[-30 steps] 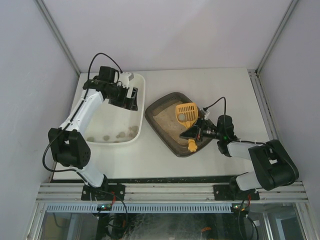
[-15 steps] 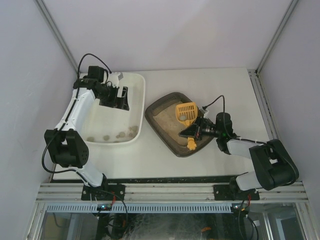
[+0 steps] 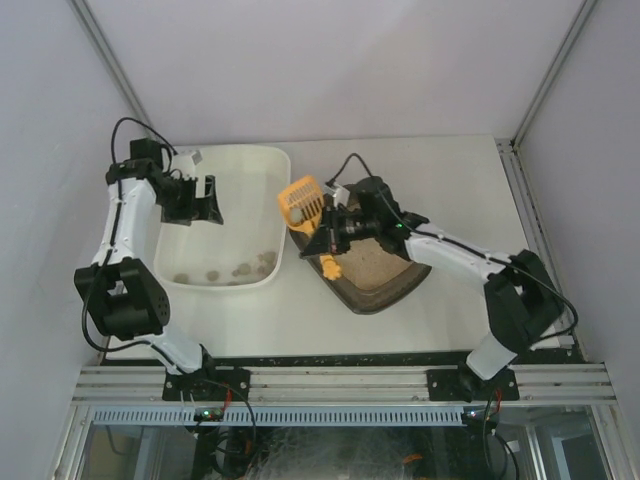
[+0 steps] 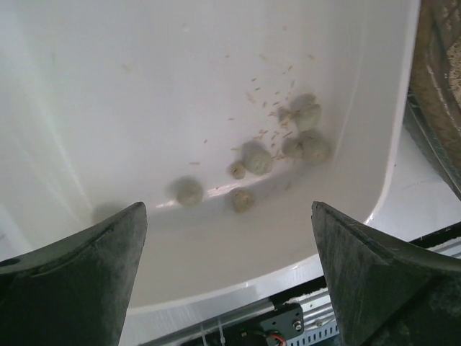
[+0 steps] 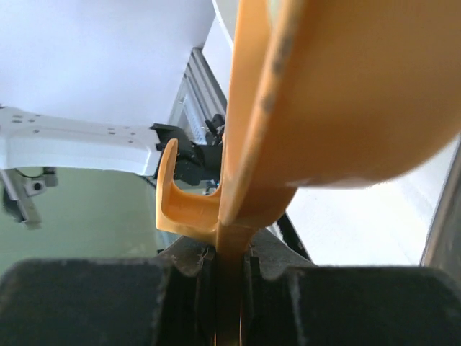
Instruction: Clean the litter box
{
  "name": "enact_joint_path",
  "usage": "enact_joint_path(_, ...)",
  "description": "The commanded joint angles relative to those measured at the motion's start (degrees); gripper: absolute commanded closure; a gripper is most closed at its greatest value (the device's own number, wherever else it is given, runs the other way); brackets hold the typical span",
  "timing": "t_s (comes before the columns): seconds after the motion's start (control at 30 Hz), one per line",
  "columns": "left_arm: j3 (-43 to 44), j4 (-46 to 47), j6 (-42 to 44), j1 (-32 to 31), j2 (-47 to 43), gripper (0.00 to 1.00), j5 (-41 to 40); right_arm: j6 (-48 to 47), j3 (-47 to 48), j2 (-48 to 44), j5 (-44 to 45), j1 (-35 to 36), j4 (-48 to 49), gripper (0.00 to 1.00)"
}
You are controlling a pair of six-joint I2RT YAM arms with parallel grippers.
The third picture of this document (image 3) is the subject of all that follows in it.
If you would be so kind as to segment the yellow litter scoop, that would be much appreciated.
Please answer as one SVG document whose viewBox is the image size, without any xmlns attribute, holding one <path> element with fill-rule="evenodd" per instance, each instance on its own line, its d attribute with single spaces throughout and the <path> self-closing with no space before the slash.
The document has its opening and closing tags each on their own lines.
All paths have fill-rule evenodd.
<svg viewBox="0 0 640 480">
<path fill-rule="evenodd" d="M 292 231 L 303 233 L 309 240 L 320 225 L 325 206 L 323 190 L 315 178 L 306 175 L 291 183 L 277 195 L 277 203 L 286 226 Z M 291 212 L 294 209 L 303 212 L 302 223 L 295 224 L 292 221 Z"/>
</svg>

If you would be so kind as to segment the white plastic tray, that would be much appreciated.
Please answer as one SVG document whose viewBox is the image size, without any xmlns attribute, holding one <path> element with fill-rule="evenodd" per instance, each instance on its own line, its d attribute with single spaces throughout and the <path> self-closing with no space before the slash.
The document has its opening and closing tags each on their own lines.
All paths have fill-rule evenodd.
<svg viewBox="0 0 640 480">
<path fill-rule="evenodd" d="M 200 291 L 230 291 L 263 286 L 280 267 L 286 226 L 277 195 L 291 180 L 291 161 L 281 149 L 263 145 L 183 146 L 178 152 L 199 149 L 198 190 L 203 194 L 204 177 L 216 179 L 218 205 L 224 223 L 194 221 L 189 226 L 163 223 L 156 244 L 154 270 L 166 285 Z M 275 251 L 274 266 L 263 266 L 257 255 Z M 234 277 L 240 264 L 251 265 L 251 273 Z M 207 273 L 220 277 L 209 281 Z M 188 283 L 176 283 L 185 273 Z"/>
</svg>

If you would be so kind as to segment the dark grey litter box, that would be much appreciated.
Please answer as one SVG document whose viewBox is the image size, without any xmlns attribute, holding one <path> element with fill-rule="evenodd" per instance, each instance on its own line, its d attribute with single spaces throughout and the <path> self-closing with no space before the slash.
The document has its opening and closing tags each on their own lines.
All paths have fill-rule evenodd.
<svg viewBox="0 0 640 480">
<path fill-rule="evenodd" d="M 375 216 L 381 223 L 379 234 L 353 241 L 349 250 L 334 250 L 333 255 L 304 260 L 351 311 L 374 314 L 417 288 L 431 273 L 432 267 L 411 261 L 406 255 L 402 241 L 408 237 L 408 232 L 396 222 L 402 212 L 381 178 L 367 177 L 345 187 L 350 192 L 348 205 L 335 209 L 361 210 Z M 324 201 L 320 224 L 328 223 L 327 211 L 334 208 L 330 204 L 331 197 L 325 193 Z M 303 233 L 289 231 L 300 253 L 309 240 Z"/>
</svg>

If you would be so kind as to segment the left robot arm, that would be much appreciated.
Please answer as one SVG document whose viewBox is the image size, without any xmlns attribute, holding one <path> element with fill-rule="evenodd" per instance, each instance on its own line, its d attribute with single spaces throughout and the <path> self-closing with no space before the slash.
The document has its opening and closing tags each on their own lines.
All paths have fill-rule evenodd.
<svg viewBox="0 0 640 480">
<path fill-rule="evenodd" d="M 129 158 L 113 162 L 105 175 L 109 211 L 99 249 L 89 266 L 74 272 L 83 302 L 83 337 L 94 350 L 110 353 L 91 337 L 88 326 L 93 324 L 102 336 L 118 340 L 115 352 L 147 347 L 168 373 L 193 374 L 209 354 L 171 325 L 169 296 L 143 256 L 155 207 L 164 224 L 223 224 L 216 179 L 195 175 L 202 161 L 198 150 L 177 153 L 159 141 L 141 138 L 130 142 L 129 151 Z"/>
</svg>

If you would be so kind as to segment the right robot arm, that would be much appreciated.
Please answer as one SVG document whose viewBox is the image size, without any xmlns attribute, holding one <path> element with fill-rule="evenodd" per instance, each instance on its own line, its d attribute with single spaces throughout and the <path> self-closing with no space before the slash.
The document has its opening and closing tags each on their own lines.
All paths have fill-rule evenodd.
<svg viewBox="0 0 640 480">
<path fill-rule="evenodd" d="M 355 185 L 356 210 L 326 203 L 310 176 L 301 188 L 284 196 L 282 212 L 291 229 L 308 237 L 301 257 L 320 258 L 326 274 L 337 274 L 335 259 L 353 242 L 373 239 L 391 255 L 448 271 L 484 298 L 489 331 L 466 358 L 467 370 L 482 381 L 551 338 L 549 328 L 570 305 L 535 253 L 493 253 L 450 236 L 429 219 L 402 210 L 379 176 Z"/>
</svg>

